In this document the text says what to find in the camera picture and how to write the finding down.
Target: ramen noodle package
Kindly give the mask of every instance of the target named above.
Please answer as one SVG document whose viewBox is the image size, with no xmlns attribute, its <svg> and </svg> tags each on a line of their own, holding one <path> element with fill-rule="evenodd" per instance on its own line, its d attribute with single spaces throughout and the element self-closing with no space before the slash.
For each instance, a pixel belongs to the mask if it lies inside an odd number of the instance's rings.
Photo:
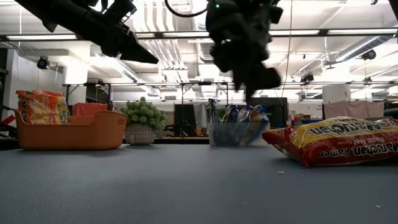
<svg viewBox="0 0 398 224">
<path fill-rule="evenodd" d="M 336 117 L 267 131 L 262 138 L 306 167 L 359 164 L 398 155 L 398 126 L 393 119 Z"/>
<path fill-rule="evenodd" d="M 18 110 L 27 124 L 70 124 L 62 93 L 18 90 Z"/>
</svg>

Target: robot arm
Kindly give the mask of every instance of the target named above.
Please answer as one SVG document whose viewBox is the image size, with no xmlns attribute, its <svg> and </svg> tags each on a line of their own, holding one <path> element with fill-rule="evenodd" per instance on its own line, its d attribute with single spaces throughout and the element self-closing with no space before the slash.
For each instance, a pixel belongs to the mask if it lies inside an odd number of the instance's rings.
<svg viewBox="0 0 398 224">
<path fill-rule="evenodd" d="M 256 90 L 280 86 L 274 68 L 262 64 L 269 58 L 267 44 L 271 23 L 277 24 L 283 10 L 279 0 L 209 0 L 206 29 L 214 41 L 210 51 L 214 64 L 222 71 L 232 70 L 235 90 L 246 86 L 246 102 Z"/>
<path fill-rule="evenodd" d="M 121 55 L 122 60 L 157 63 L 158 59 L 141 46 L 135 34 L 123 24 L 126 14 L 137 9 L 131 0 L 115 0 L 107 8 L 108 1 L 101 0 L 103 12 L 96 12 L 99 0 L 16 0 L 38 17 L 43 25 L 54 32 L 57 25 L 92 41 L 109 57 Z"/>
</svg>

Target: desk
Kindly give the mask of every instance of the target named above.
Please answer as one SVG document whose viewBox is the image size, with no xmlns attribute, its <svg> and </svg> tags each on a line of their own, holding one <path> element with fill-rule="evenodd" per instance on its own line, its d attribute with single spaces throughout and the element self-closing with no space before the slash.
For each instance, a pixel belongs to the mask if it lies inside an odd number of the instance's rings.
<svg viewBox="0 0 398 224">
<path fill-rule="evenodd" d="M 272 147 L 1 151 L 0 185 L 4 224 L 398 223 L 397 166 L 306 169 Z"/>
</svg>

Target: white plant pot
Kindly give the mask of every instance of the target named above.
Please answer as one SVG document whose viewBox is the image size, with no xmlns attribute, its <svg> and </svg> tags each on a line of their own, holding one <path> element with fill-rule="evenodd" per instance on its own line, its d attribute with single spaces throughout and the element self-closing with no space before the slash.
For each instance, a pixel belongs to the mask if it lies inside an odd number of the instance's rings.
<svg viewBox="0 0 398 224">
<path fill-rule="evenodd" d="M 126 127 L 124 138 L 132 146 L 145 146 L 154 143 L 156 133 L 148 125 L 130 124 Z"/>
</svg>

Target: fluorescent light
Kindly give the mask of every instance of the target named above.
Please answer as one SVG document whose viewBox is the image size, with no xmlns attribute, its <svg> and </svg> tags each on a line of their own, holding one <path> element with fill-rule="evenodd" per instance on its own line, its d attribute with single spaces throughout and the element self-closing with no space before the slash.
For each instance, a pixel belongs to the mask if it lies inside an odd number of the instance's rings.
<svg viewBox="0 0 398 224">
<path fill-rule="evenodd" d="M 164 32 L 164 37 L 209 37 L 209 33 L 205 31 L 198 32 Z"/>
<path fill-rule="evenodd" d="M 155 38 L 155 34 L 154 34 L 154 33 L 140 33 L 140 32 L 136 32 L 136 37 L 137 37 L 138 39 Z"/>
<path fill-rule="evenodd" d="M 329 30 L 328 34 L 339 35 L 339 34 L 396 34 L 397 29 L 333 29 Z"/>
<path fill-rule="evenodd" d="M 111 86 L 138 86 L 137 83 L 110 83 Z"/>
<path fill-rule="evenodd" d="M 214 41 L 209 39 L 188 40 L 188 44 L 214 44 Z"/>
<path fill-rule="evenodd" d="M 18 2 L 14 0 L 2 0 L 0 1 L 0 6 L 18 6 Z"/>
<path fill-rule="evenodd" d="M 290 30 L 270 30 L 270 35 L 290 35 Z M 317 35 L 319 30 L 292 30 L 291 35 Z"/>
<path fill-rule="evenodd" d="M 145 86 L 179 86 L 179 83 L 141 83 Z"/>
<path fill-rule="evenodd" d="M 76 35 L 8 35 L 9 40 L 77 40 Z"/>
</svg>

